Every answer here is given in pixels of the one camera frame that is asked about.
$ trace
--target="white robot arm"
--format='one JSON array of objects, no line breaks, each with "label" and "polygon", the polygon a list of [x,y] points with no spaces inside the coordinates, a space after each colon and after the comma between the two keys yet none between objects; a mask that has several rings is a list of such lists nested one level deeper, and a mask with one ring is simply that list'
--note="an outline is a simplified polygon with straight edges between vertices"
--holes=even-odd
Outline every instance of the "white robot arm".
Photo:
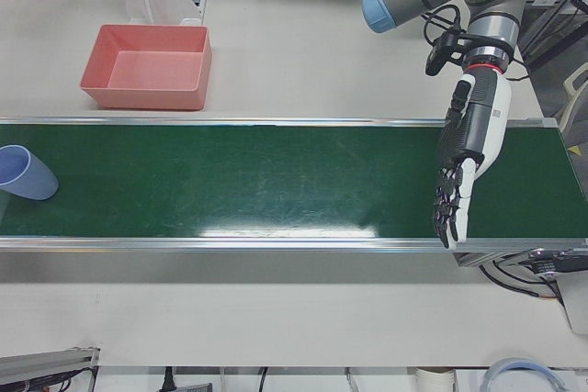
[{"label": "white robot arm", "polygon": [[[364,0],[363,12],[374,31],[384,32],[448,1]],[[456,20],[432,42],[426,66],[427,74],[436,75],[446,62],[453,62],[464,73],[437,148],[441,171],[433,222],[449,249],[466,240],[473,182],[496,160],[503,144],[511,100],[503,74],[513,59],[525,7],[525,0],[465,1],[471,17],[468,30],[460,28],[459,12],[453,7]],[[455,59],[455,53],[461,56]]]}]

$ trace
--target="pink tray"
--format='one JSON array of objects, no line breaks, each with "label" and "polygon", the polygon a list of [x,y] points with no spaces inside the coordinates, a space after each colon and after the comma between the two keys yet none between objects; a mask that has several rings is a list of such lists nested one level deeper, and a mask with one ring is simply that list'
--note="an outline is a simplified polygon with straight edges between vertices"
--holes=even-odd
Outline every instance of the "pink tray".
[{"label": "pink tray", "polygon": [[200,110],[211,57],[205,27],[104,25],[80,86],[103,107]]}]

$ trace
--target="red ring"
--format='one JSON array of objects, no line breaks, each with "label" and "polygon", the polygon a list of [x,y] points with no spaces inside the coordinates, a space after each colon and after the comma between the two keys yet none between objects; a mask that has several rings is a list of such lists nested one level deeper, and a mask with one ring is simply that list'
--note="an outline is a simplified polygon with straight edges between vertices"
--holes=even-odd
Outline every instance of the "red ring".
[{"label": "red ring", "polygon": [[466,73],[467,71],[469,71],[470,69],[473,68],[491,68],[494,69],[495,71],[498,71],[498,73],[503,74],[503,70],[500,69],[498,66],[494,65],[494,64],[489,64],[489,63],[474,63],[471,64],[470,66],[468,66],[468,68],[464,71],[464,73]]}]

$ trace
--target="white table surface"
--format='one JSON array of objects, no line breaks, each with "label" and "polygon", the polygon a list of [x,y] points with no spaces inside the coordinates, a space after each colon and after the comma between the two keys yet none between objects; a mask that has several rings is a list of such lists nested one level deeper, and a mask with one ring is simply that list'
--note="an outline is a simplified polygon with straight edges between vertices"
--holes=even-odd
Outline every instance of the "white table surface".
[{"label": "white table surface", "polygon": [[[208,0],[212,45],[199,112],[113,111],[79,87],[101,25],[128,22],[124,0],[0,0],[0,113],[171,118],[443,118],[461,74],[424,74],[415,19],[372,32],[361,0]],[[513,63],[508,74],[525,74]],[[512,83],[511,119],[541,117],[530,82]]]},{"label": "white table surface", "polygon": [[[441,118],[459,76],[424,75],[415,21],[376,35],[359,0],[209,0],[206,108],[100,110],[79,81],[123,0],[0,0],[0,115]],[[513,76],[523,74],[513,70]],[[511,118],[540,117],[529,82]],[[0,356],[102,348],[105,365],[586,366],[557,302],[449,254],[4,253]]]}]

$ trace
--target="green conveyor belt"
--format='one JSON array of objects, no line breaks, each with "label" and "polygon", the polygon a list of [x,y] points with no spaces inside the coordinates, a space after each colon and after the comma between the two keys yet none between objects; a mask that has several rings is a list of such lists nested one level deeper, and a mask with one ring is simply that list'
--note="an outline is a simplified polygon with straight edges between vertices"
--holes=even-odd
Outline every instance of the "green conveyor belt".
[{"label": "green conveyor belt", "polygon": [[[2,236],[433,237],[439,128],[2,125],[55,172],[48,201],[3,196]],[[508,129],[474,186],[471,238],[585,238],[557,129]]]}]

